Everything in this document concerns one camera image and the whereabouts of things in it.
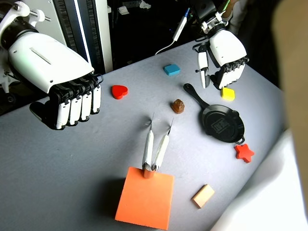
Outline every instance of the red star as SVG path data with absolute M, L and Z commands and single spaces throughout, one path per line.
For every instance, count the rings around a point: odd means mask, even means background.
M 255 154 L 253 151 L 251 151 L 247 144 L 244 144 L 242 146 L 237 145 L 234 147 L 237 154 L 236 158 L 243 159 L 246 163 L 251 162 L 251 157 Z

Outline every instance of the pan logo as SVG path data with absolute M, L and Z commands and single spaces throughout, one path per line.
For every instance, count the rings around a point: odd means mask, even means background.
M 217 134 L 220 134 L 223 130 L 225 130 L 229 126 L 230 124 L 224 118 L 220 118 L 211 125 L 211 127 L 215 130 Z

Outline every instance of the cast iron skillet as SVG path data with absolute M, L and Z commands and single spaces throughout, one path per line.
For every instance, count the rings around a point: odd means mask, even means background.
M 207 135 L 228 143 L 244 143 L 244 123 L 237 111 L 222 105 L 207 104 L 189 83 L 183 87 L 203 108 L 202 123 Z

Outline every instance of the robotic hand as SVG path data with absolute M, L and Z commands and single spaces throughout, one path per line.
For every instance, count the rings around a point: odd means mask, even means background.
M 64 129 L 99 112 L 103 77 L 80 55 L 39 33 L 35 25 L 44 20 L 50 19 L 43 11 L 17 1 L 0 22 L 0 45 L 8 51 L 14 77 L 50 97 L 31 104 L 31 112 L 48 127 Z
M 238 38 L 226 30 L 226 22 L 222 20 L 222 13 L 217 12 L 211 0 L 191 0 L 193 14 L 196 16 L 201 29 L 208 40 L 193 47 L 198 52 L 198 65 L 203 88 L 210 83 L 208 75 L 208 55 L 211 56 L 215 66 L 220 68 L 211 80 L 217 89 L 221 89 L 237 81 L 244 70 L 246 50 Z

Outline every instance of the gray table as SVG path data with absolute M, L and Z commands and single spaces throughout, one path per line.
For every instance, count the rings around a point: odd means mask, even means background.
M 235 101 L 223 100 L 212 84 L 202 89 L 193 44 L 105 75 L 101 112 L 77 127 L 50 130 L 28 106 L 0 117 L 0 230 L 151 230 L 115 221 L 114 215 L 128 167 L 141 167 L 146 123 L 154 111 L 154 150 L 174 117 L 159 170 L 175 176 L 169 230 L 209 229 L 281 134 L 284 111 L 282 92 L 248 66 L 231 85 Z M 168 64 L 177 64 L 181 73 L 168 77 Z M 250 164 L 235 158 L 234 144 L 205 135 L 201 109 L 182 88 L 186 82 L 209 104 L 240 112 L 246 143 L 255 151 Z M 129 88 L 119 101 L 110 93 L 116 84 Z M 180 115 L 169 106 L 176 99 L 185 103 Z M 216 193 L 197 209 L 191 198 L 204 184 Z

